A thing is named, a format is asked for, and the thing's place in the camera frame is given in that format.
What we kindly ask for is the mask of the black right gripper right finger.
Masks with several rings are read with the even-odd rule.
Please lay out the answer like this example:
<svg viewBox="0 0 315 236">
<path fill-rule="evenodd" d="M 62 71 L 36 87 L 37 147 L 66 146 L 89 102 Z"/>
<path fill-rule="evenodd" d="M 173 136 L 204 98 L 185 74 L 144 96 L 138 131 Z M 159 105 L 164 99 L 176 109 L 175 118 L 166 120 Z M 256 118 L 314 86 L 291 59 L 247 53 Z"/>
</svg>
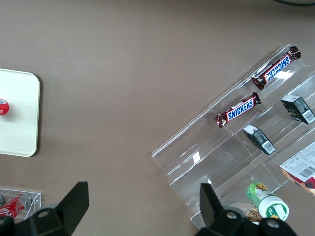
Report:
<svg viewBox="0 0 315 236">
<path fill-rule="evenodd" d="M 297 233 L 279 219 L 262 219 L 259 225 L 251 222 L 240 209 L 223 207 L 212 186 L 200 185 L 200 212 L 205 227 L 198 236 L 295 236 Z"/>
</svg>

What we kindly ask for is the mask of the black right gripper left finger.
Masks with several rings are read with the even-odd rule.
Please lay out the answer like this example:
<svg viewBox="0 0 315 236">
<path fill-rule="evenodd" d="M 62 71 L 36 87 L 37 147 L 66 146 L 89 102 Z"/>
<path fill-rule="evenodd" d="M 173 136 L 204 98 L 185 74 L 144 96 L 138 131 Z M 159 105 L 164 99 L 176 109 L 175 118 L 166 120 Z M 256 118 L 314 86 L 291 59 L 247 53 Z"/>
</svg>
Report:
<svg viewBox="0 0 315 236">
<path fill-rule="evenodd" d="M 89 208 L 88 183 L 78 182 L 55 208 L 44 208 L 15 223 L 0 218 L 2 236 L 71 236 Z"/>
</svg>

